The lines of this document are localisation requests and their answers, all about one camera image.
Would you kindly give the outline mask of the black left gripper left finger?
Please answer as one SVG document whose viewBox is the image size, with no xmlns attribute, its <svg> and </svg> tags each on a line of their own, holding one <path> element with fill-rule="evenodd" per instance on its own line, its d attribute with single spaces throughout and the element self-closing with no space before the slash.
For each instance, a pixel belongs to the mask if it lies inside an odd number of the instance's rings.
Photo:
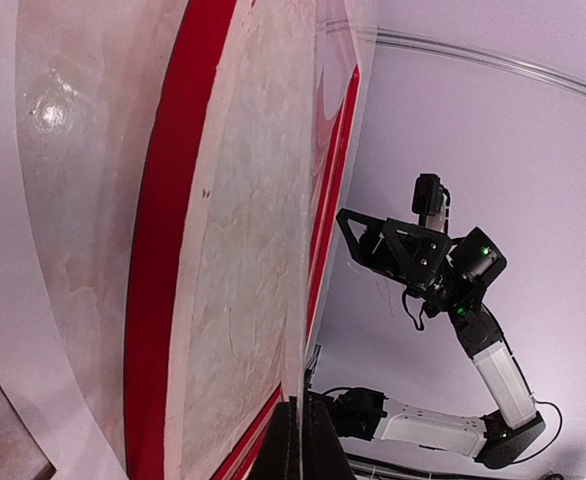
<svg viewBox="0 0 586 480">
<path fill-rule="evenodd" d="M 298 478 L 298 419 L 295 399 L 278 403 L 255 459 L 256 480 Z"/>
</svg>

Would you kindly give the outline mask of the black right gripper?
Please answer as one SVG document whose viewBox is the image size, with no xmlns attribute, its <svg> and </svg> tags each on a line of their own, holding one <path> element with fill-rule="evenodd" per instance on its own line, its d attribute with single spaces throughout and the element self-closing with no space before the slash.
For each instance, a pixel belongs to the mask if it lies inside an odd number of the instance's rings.
<svg viewBox="0 0 586 480">
<path fill-rule="evenodd" d="M 342 208 L 336 220 L 356 263 L 424 294 L 442 276 L 453 240 L 445 233 Z"/>
</svg>

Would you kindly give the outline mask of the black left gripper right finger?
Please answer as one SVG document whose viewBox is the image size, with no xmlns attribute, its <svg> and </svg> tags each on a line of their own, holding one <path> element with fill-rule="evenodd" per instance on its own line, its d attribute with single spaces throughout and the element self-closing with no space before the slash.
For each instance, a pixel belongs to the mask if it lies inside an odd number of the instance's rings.
<svg viewBox="0 0 586 480">
<path fill-rule="evenodd" d="M 301 440 L 303 479 L 355 479 L 326 406 L 310 397 L 304 397 Z"/>
</svg>

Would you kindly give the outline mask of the red wooden picture frame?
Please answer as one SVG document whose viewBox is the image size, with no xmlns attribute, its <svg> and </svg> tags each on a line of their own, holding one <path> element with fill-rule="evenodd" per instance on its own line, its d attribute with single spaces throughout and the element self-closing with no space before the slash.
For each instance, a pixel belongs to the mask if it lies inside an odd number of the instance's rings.
<svg viewBox="0 0 586 480">
<path fill-rule="evenodd" d="M 191 1 L 127 294 L 133 479 L 245 479 L 302 396 L 371 55 L 358 1 Z"/>
</svg>

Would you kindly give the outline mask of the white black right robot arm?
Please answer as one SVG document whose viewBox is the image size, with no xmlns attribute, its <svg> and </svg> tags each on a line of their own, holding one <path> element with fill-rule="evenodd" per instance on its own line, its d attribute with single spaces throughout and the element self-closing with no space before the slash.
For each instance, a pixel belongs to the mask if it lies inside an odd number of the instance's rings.
<svg viewBox="0 0 586 480">
<path fill-rule="evenodd" d="M 483 298 L 507 266 L 505 256 L 478 227 L 453 239 L 424 223 L 378 219 L 348 209 L 336 217 L 352 259 L 404 285 L 420 299 L 422 317 L 448 315 L 456 337 L 497 405 L 481 417 L 414 407 L 364 387 L 311 393 L 329 413 L 336 434 L 366 441 L 397 441 L 456 453 L 492 470 L 515 464 L 543 433 L 536 407 L 504 333 Z"/>
</svg>

